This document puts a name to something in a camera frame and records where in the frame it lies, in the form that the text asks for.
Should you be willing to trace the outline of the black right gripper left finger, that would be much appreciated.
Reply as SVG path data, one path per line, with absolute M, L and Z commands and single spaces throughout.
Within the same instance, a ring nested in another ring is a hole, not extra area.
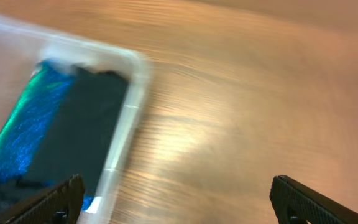
M 0 182 L 0 224 L 76 223 L 84 193 L 78 174 L 58 184 L 22 177 Z

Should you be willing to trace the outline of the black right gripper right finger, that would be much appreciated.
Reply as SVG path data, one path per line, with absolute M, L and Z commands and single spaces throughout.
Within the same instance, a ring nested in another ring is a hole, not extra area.
M 358 224 L 358 213 L 286 175 L 273 178 L 269 199 L 279 224 Z

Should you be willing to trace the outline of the black cloth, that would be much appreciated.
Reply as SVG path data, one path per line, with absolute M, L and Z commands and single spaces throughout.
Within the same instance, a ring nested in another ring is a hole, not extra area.
M 76 80 L 23 179 L 57 184 L 79 174 L 85 182 L 86 210 L 94 200 L 129 82 L 114 71 L 77 68 L 73 75 Z

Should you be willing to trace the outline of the blue green sequin garment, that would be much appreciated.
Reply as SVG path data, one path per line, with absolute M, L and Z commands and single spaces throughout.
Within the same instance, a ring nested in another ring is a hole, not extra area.
M 36 66 L 0 131 L 0 210 L 22 197 L 10 196 L 9 190 L 33 191 L 52 184 L 48 180 L 23 180 L 23 176 L 75 80 L 74 75 L 59 71 L 49 61 Z

